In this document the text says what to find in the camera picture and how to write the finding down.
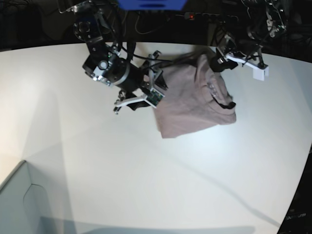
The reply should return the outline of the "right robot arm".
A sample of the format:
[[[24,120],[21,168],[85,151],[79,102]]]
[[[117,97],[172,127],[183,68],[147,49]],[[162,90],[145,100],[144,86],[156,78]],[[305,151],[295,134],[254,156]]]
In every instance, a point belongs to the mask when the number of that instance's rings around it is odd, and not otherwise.
[[[114,103],[118,114],[122,107],[133,111],[156,108],[164,98],[167,85],[159,68],[164,61],[160,52],[147,57],[135,54],[136,43],[123,46],[123,26],[117,9],[108,0],[59,0],[60,13],[73,12],[77,20],[74,35],[83,41],[90,55],[83,69],[90,78],[120,89]]]

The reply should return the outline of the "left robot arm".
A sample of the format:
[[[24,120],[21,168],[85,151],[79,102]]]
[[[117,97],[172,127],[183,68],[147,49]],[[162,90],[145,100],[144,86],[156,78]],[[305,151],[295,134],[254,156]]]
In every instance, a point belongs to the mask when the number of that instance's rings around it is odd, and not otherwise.
[[[210,60],[214,72],[234,69],[239,64],[265,74],[268,65],[262,57],[262,48],[287,30],[287,0],[223,0],[221,40],[216,42],[216,54]]]

